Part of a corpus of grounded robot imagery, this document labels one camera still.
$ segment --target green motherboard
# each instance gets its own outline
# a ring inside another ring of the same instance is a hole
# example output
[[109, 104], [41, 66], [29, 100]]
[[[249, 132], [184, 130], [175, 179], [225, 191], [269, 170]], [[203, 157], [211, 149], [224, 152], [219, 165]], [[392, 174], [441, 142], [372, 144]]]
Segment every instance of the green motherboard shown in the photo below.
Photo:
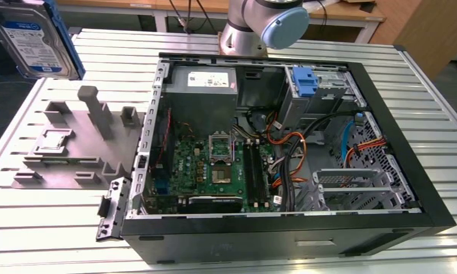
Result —
[[[208, 140], [181, 140], [176, 142], [173, 155], [173, 172], [167, 183], [165, 195], [156, 196], [157, 208], [164, 213], [176, 213], [172, 204], [183, 196], [237, 196], [244, 199], [243, 212], [271, 212], [272, 205], [265, 203], [257, 205], [248, 202], [247, 178], [244, 167], [244, 144], [233, 142], [224, 144], [217, 141], [212, 144], [212, 154], [225, 155], [233, 153], [233, 162], [209, 162]], [[272, 146], [261, 144], [257, 146], [261, 155], [261, 163], [273, 155]]]

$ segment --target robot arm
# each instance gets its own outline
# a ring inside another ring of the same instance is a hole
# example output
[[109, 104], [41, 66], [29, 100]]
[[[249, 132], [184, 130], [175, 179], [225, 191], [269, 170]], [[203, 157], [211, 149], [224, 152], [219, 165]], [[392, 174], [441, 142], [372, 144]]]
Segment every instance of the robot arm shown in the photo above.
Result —
[[301, 38], [309, 24], [303, 0], [231, 0], [220, 38], [225, 55], [264, 56], [267, 47], [284, 49]]

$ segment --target blue hard drive label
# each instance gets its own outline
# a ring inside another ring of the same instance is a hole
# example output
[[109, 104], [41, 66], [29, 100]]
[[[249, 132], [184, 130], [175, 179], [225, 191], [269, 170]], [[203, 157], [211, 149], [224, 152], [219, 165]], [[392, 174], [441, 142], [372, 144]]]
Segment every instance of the blue hard drive label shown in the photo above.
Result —
[[40, 72], [60, 72], [63, 70], [59, 58], [44, 32], [36, 23], [5, 21], [3, 30], [17, 49], [27, 65]]

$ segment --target blue drive bay latch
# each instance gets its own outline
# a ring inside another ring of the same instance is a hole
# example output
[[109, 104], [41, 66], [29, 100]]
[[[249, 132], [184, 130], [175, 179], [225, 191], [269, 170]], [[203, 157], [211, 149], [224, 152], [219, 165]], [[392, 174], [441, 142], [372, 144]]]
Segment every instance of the blue drive bay latch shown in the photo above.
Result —
[[300, 97], [313, 97], [319, 89], [319, 77], [309, 67], [293, 67], [293, 81]]

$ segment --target hard drive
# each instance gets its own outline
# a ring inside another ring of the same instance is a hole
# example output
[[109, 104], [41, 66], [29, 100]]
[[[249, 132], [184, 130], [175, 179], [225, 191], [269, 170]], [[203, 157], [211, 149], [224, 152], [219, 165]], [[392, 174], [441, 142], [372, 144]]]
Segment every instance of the hard drive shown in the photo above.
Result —
[[0, 42], [27, 78], [83, 79], [84, 67], [53, 0], [0, 1]]

